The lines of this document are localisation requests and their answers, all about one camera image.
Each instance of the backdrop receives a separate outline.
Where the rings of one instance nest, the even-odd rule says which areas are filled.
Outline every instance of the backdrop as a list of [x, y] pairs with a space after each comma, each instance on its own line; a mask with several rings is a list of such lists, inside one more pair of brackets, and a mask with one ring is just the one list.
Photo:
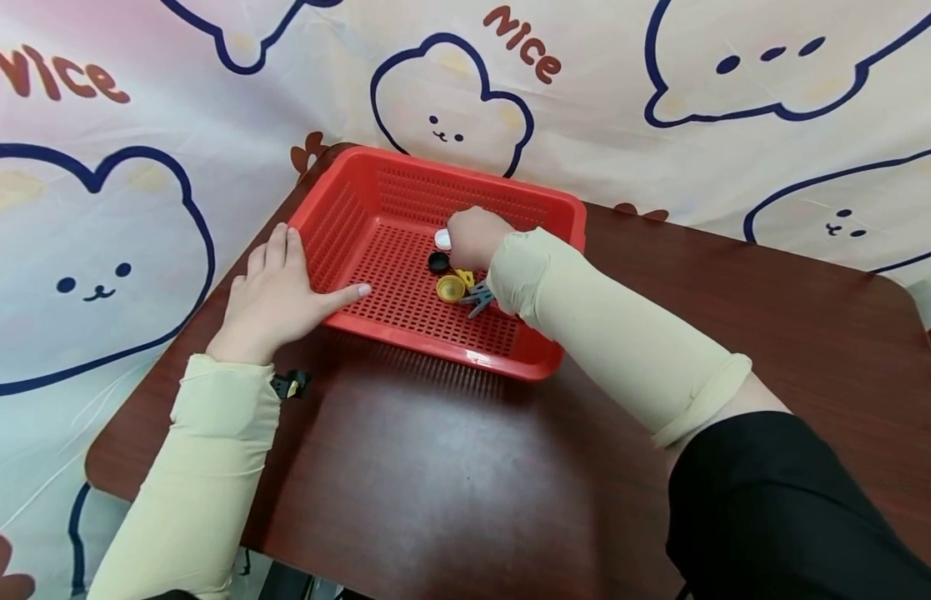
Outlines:
[[931, 329], [931, 0], [0, 0], [0, 586], [84, 593], [126, 510], [88, 444], [343, 139], [881, 273]]

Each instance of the wooden table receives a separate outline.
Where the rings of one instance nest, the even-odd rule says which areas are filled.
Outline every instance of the wooden table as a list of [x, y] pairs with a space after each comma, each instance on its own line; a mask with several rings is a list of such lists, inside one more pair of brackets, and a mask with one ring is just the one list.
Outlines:
[[[604, 207], [588, 207], [587, 235], [599, 270], [749, 354], [931, 564], [931, 352], [905, 290]], [[218, 329], [244, 262], [93, 444], [99, 490], [135, 498], [188, 355]], [[681, 587], [663, 549], [663, 456], [571, 360], [528, 385], [319, 329], [276, 364], [315, 382], [283, 405], [250, 548], [379, 600], [671, 599]]]

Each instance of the small toy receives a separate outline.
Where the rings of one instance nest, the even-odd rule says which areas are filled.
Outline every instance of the small toy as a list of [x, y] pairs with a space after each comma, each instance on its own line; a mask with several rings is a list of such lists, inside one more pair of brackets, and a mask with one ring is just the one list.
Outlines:
[[475, 318], [476, 315], [485, 310], [495, 299], [495, 295], [492, 294], [492, 290], [488, 289], [488, 285], [484, 280], [479, 285], [472, 286], [468, 292], [469, 296], [461, 298], [460, 301], [458, 301], [459, 304], [477, 304], [476, 308], [473, 308], [472, 312], [468, 314], [468, 318]]
[[465, 271], [464, 269], [455, 269], [455, 274], [465, 282], [465, 287], [475, 286], [475, 273]]
[[435, 232], [435, 247], [438, 248], [438, 250], [452, 250], [452, 239], [448, 235], [447, 229], [439, 229]]
[[445, 252], [432, 252], [428, 255], [428, 270], [435, 274], [444, 274], [450, 264]]
[[465, 296], [465, 282], [459, 276], [447, 274], [435, 283], [435, 293], [444, 303], [458, 303]]
[[280, 400], [286, 398], [301, 398], [308, 387], [308, 382], [312, 381], [312, 375], [304, 371], [289, 371], [286, 377], [274, 375], [269, 382], [272, 389], [275, 390], [276, 396]]

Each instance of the beige sleeve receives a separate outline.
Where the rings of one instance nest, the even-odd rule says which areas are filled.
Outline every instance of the beige sleeve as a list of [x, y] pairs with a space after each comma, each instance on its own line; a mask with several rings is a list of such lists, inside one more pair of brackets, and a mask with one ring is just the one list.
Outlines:
[[188, 361], [173, 425], [88, 593], [141, 600], [170, 589], [227, 598], [239, 539], [279, 423], [272, 367]]
[[488, 285], [505, 312], [561, 343], [666, 447], [715, 415], [751, 361], [593, 267], [543, 229], [512, 233]]

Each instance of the yellow bottle cap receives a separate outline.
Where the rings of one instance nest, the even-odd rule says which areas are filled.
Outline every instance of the yellow bottle cap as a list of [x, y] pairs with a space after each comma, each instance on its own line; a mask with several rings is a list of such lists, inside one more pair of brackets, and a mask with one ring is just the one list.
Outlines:
[[464, 269], [455, 269], [455, 272], [458, 273], [458, 276], [465, 282], [465, 287], [467, 289], [475, 287], [475, 273], [465, 271]]
[[447, 274], [435, 283], [435, 293], [444, 303], [457, 303], [465, 298], [465, 282], [459, 276]]

